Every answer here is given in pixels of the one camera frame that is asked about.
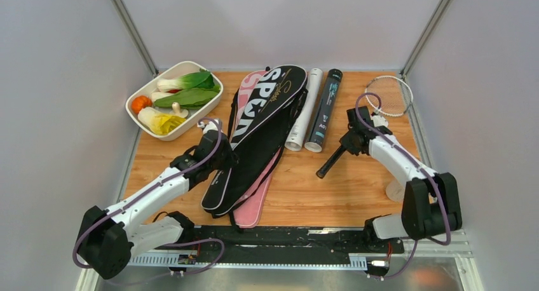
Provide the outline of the black shuttlecock tube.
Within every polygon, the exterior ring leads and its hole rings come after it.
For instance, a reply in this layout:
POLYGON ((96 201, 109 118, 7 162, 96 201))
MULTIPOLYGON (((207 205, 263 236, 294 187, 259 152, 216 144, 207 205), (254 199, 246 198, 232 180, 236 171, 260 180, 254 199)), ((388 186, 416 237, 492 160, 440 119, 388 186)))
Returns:
POLYGON ((304 147, 311 152, 319 153, 322 151, 325 134, 342 78, 343 72, 339 69, 330 69, 327 73, 308 139, 304 144, 304 147))

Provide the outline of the white racket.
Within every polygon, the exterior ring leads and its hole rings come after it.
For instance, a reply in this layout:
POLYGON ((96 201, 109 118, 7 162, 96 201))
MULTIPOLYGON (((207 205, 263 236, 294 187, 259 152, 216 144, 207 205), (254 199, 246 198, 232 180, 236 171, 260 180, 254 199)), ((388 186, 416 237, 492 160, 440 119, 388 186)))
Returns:
MULTIPOLYGON (((410 87, 401 79, 395 76, 378 76, 372 79, 365 88, 365 101, 371 107, 370 111, 366 106, 354 107, 346 111, 348 118, 347 129, 370 130, 365 124, 373 127, 372 114, 379 114, 387 117, 400 117, 409 110, 413 102, 413 93, 410 87)), ((375 128, 383 134, 389 134, 390 130, 385 127, 375 128)), ((339 147, 316 172, 320 179, 324 178, 327 172, 333 167, 337 160, 347 151, 339 143, 339 147)))

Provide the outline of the white shuttlecock tube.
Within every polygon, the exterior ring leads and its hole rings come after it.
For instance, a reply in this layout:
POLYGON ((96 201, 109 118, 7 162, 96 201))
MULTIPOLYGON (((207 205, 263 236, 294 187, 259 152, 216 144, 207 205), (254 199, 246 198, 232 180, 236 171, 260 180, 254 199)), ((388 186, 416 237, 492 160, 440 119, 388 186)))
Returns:
POLYGON ((304 138, 310 124, 312 111, 315 106, 323 76, 324 73, 319 68, 313 68, 309 72, 305 103, 285 141, 285 147, 291 151, 300 151, 303 147, 304 138))

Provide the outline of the black racket cover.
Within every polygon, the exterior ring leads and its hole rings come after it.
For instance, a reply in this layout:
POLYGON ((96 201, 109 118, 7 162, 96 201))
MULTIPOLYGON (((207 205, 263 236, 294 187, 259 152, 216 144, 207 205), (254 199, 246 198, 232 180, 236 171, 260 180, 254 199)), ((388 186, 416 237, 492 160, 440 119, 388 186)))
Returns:
POLYGON ((303 67, 281 65, 266 71, 255 84, 229 136, 238 163, 216 173, 201 201, 213 218, 242 206, 275 169, 303 108, 307 79, 303 67))

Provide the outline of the pink racket cover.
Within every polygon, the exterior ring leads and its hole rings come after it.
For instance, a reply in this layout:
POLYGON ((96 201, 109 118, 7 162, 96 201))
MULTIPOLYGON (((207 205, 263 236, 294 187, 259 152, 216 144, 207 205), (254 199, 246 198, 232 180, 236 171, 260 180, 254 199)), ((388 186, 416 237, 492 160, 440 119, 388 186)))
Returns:
MULTIPOLYGON (((236 113, 233 115, 235 117, 234 123, 229 123, 231 126, 233 126, 234 130, 238 128, 238 122, 255 85, 269 70, 270 68, 267 67, 264 71, 260 70, 251 72, 242 80, 234 97, 237 104, 236 113)), ((236 210, 234 210, 232 214, 234 216, 236 225, 240 229, 250 229, 258 225, 262 215, 269 184, 271 182, 272 173, 270 172, 270 168, 276 161, 277 156, 278 154, 274 155, 267 167, 263 170, 262 174, 257 178, 247 192, 238 200, 238 202, 242 204, 236 210)))

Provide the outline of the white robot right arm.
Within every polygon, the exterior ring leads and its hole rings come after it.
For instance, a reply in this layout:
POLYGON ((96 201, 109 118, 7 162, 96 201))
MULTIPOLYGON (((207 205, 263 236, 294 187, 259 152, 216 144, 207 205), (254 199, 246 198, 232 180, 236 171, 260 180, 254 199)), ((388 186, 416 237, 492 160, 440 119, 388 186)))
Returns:
POLYGON ((462 227, 456 178, 438 173, 418 161, 385 126, 375 126, 367 107, 347 110, 348 132, 341 145, 354 155, 366 154, 381 163, 404 188, 400 213, 371 218, 362 235, 366 249, 378 252, 392 238, 413 240, 445 235, 439 244, 451 242, 451 232, 462 227))

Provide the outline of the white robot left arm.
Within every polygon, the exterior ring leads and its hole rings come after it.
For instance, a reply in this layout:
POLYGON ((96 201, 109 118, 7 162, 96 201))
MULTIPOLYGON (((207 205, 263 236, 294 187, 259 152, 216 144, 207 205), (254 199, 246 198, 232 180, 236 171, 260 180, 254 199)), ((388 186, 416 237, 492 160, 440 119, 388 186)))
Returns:
POLYGON ((206 130, 198 145, 176 157, 135 194, 105 209, 88 209, 72 251, 73 262, 108 280, 120 274, 133 257, 152 249, 187 249, 200 244, 194 239, 194 224, 180 212, 170 212, 150 224, 145 221, 206 181, 213 171, 236 162, 226 135, 220 130, 206 130))

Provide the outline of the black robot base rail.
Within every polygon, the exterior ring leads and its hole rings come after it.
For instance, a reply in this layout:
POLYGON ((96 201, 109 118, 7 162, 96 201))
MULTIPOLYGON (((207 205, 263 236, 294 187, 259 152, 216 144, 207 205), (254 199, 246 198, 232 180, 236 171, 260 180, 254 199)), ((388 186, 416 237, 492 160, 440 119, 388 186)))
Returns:
POLYGON ((372 232, 351 227, 193 226, 171 248, 193 251, 198 262, 247 266, 345 266, 353 255, 404 253, 400 240, 375 240, 372 232))

